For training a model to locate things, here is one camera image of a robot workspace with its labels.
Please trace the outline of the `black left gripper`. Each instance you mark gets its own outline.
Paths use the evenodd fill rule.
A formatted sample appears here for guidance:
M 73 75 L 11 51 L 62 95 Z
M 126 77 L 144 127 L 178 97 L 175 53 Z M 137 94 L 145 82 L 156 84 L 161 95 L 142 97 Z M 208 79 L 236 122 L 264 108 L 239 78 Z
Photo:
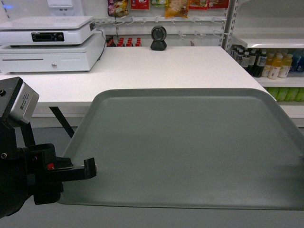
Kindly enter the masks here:
M 97 175 L 94 158 L 81 166 L 72 166 L 70 158 L 57 157 L 51 143 L 18 148 L 18 158 L 0 160 L 0 215 L 18 212 L 25 201 L 34 196 L 38 205 L 55 203 L 63 192 L 61 181 L 88 180 Z M 30 186 L 28 175 L 40 171 L 58 171 L 60 182 Z

